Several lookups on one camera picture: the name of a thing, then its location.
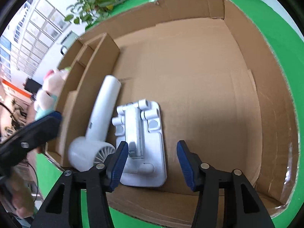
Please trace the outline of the pink and blue plush toy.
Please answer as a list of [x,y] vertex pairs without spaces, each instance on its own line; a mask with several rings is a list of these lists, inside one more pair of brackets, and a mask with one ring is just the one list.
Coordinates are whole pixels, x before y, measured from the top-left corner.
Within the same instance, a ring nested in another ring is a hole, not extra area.
[[46,73],[42,87],[38,89],[34,101],[35,120],[39,120],[55,110],[57,98],[63,89],[70,69],[70,67],[66,67],[62,70],[49,70]]

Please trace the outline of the white hair dryer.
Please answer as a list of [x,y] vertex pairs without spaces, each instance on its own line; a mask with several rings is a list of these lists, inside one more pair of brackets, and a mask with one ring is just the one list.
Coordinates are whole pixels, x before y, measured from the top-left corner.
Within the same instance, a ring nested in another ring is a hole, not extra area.
[[106,142],[111,116],[114,111],[121,83],[112,75],[107,75],[96,98],[85,136],[72,141],[68,149],[70,164],[83,172],[94,165],[105,162],[116,149]]

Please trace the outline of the white folding stand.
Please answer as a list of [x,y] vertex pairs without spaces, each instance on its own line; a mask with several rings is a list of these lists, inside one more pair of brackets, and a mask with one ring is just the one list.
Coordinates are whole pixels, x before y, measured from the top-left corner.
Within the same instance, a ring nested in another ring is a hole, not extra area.
[[134,187],[160,187],[166,182],[166,159],[157,102],[142,99],[120,105],[112,118],[116,145],[128,144],[128,157],[121,184]]

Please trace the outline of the narrow cardboard divider box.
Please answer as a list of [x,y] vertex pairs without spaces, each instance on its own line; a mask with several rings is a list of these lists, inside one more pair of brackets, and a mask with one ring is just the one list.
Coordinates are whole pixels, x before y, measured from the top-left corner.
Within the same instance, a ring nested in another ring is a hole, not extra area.
[[110,35],[102,33],[86,42],[77,39],[60,62],[60,70],[71,68],[55,104],[63,119],[58,137],[48,142],[45,150],[57,167],[70,167],[69,145],[85,135],[101,84],[112,73],[119,53]]

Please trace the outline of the black cabinet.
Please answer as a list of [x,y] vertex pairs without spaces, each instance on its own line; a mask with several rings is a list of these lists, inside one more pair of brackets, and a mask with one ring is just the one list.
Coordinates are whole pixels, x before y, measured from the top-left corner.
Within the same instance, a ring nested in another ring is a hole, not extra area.
[[27,78],[25,83],[23,84],[24,90],[32,93],[32,95],[36,94],[37,91],[42,88],[42,85],[36,82],[31,78]]

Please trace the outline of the large flat cardboard box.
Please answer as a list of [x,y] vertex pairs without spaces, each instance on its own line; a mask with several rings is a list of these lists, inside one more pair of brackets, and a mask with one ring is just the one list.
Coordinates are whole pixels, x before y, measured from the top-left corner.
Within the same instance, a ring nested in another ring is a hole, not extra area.
[[198,195],[186,186],[176,144],[184,140],[219,170],[240,169],[269,214],[288,208],[299,142],[291,93],[274,50],[231,0],[156,0],[96,25],[120,49],[112,70],[124,105],[160,105],[167,180],[159,188],[119,186],[112,208],[140,220],[190,227]]

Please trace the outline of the plant in white pot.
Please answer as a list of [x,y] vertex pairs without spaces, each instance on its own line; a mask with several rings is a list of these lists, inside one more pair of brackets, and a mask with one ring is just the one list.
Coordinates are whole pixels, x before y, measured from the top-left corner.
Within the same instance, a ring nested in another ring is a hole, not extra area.
[[76,0],[76,3],[67,7],[70,13],[64,21],[75,25],[86,24],[90,28],[108,19],[114,7],[124,1],[126,0]]

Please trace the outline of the framed certificates on wall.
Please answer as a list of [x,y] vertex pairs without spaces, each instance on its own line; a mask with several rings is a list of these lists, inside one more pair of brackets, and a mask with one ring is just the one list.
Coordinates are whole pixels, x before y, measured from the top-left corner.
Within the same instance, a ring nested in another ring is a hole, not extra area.
[[27,0],[1,35],[1,75],[33,77],[46,53],[71,25],[48,0]]

